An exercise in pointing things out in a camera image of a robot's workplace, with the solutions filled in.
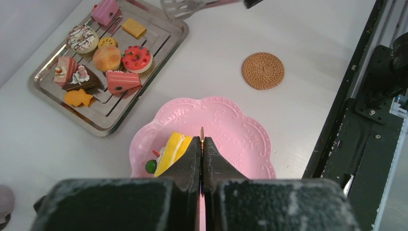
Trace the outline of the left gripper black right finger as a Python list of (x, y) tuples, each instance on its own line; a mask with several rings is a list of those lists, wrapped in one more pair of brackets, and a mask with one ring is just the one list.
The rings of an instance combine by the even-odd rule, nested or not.
[(358, 231), (340, 186), (325, 179), (251, 180), (203, 141), (208, 231)]

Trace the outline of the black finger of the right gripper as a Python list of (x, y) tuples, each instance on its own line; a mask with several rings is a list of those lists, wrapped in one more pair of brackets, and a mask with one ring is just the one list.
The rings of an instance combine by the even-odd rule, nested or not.
[(254, 7), (255, 5), (259, 4), (263, 0), (243, 0), (244, 5), (247, 9)]

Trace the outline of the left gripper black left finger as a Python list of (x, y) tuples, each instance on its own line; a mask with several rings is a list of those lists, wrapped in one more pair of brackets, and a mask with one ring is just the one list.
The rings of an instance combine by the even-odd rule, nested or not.
[(33, 231), (197, 231), (201, 142), (156, 178), (68, 179), (37, 204)]

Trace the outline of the yellow cake slice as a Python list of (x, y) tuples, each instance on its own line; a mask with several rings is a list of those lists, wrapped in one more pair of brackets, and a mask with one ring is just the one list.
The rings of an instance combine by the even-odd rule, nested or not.
[(191, 136), (173, 131), (166, 146), (159, 152), (153, 150), (156, 159), (151, 159), (145, 164), (145, 171), (158, 177), (177, 162), (186, 152), (192, 141)]

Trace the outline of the pink three-tier cake stand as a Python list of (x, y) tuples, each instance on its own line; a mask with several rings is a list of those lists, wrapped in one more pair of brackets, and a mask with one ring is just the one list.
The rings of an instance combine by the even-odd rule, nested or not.
[(147, 178), (148, 160), (165, 147), (172, 132), (211, 137), (220, 154), (250, 179), (275, 179), (267, 130), (246, 116), (239, 106), (221, 96), (176, 98), (165, 103), (152, 121), (134, 136), (129, 148), (132, 177)]

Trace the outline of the stainless steel food tongs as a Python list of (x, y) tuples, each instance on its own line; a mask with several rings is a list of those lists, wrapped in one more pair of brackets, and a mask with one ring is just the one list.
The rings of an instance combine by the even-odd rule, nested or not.
[(161, 0), (161, 8), (169, 20), (185, 20), (197, 11), (233, 3), (244, 3), (243, 0)]

